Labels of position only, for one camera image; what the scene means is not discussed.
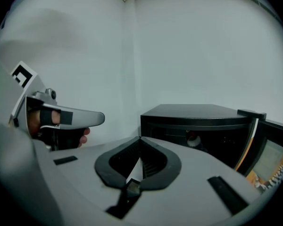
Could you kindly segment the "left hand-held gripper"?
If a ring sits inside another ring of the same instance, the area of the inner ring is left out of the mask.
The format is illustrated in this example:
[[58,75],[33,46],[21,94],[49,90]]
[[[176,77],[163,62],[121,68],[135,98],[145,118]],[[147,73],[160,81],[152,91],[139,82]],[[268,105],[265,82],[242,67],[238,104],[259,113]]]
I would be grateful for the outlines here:
[[[44,116],[43,121],[51,120],[52,109],[43,107],[43,104],[58,105],[57,102],[46,103],[35,99],[32,95],[37,92],[45,91],[45,86],[39,75],[27,66],[24,62],[19,64],[11,72],[13,79],[24,89],[11,115],[11,121],[14,127],[29,133],[28,114],[30,111],[40,110],[40,115]],[[41,126],[37,139],[43,141],[50,150],[66,150],[77,148],[80,137],[84,129],[52,129]]]

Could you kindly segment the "black mini fridge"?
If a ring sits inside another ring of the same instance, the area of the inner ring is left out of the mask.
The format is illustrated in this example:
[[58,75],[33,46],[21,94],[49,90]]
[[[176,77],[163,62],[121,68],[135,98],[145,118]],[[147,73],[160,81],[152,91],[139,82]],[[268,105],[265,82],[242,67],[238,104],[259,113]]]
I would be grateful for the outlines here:
[[188,138],[197,135],[206,152],[235,169],[256,120],[265,119],[266,113],[219,105],[161,104],[141,115],[141,136],[187,146]]

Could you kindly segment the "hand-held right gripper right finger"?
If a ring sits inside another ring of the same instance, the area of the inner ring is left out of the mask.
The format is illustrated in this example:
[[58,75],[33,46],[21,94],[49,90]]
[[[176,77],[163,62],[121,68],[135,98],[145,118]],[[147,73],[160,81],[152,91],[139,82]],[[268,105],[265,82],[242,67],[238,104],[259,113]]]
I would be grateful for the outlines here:
[[220,176],[248,204],[260,196],[249,181],[212,155],[200,150],[150,138],[180,158],[179,176],[167,188],[144,191],[124,217],[139,226],[206,226],[231,216],[208,179]]

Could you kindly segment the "black white striped blanket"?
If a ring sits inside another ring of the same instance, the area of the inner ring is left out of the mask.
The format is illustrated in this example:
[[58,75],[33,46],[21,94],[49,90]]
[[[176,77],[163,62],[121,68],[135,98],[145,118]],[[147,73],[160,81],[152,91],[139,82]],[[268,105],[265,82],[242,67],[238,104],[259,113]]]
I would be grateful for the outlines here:
[[279,166],[278,171],[271,177],[271,179],[263,182],[257,174],[254,178],[254,187],[258,189],[261,193],[268,189],[278,186],[283,181],[283,164]]

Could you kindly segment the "person's left hand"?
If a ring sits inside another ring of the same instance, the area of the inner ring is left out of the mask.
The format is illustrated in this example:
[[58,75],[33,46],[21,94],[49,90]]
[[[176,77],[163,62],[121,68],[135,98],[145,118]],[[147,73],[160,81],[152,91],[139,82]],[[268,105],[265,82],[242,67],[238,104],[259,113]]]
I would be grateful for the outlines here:
[[[41,120],[40,120],[40,113],[41,111],[30,111],[28,114],[28,129],[29,133],[32,138],[37,138],[37,135],[39,134],[40,128],[41,128]],[[58,111],[51,111],[51,121],[53,124],[59,124],[60,122],[60,113]],[[80,137],[79,144],[77,148],[81,147],[83,144],[85,144],[88,140],[86,137],[90,134],[90,129],[85,128],[83,135]]]

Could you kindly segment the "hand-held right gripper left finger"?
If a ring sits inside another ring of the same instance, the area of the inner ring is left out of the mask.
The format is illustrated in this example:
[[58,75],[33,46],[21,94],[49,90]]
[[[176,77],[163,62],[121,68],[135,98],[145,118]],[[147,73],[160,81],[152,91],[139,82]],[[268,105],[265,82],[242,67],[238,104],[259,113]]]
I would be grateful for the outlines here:
[[122,190],[106,186],[94,164],[103,153],[137,137],[107,144],[49,152],[37,142],[37,160],[42,177],[38,219],[46,226],[141,226],[128,213],[122,219],[109,214],[117,206]]

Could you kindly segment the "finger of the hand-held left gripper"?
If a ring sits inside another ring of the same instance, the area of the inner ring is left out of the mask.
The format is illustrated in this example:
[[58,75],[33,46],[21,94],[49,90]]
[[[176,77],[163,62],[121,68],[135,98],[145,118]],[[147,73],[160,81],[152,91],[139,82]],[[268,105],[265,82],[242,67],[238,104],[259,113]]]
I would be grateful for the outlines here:
[[75,109],[59,105],[43,104],[43,107],[60,112],[58,125],[44,125],[52,129],[84,129],[99,126],[104,123],[105,115],[102,112]]

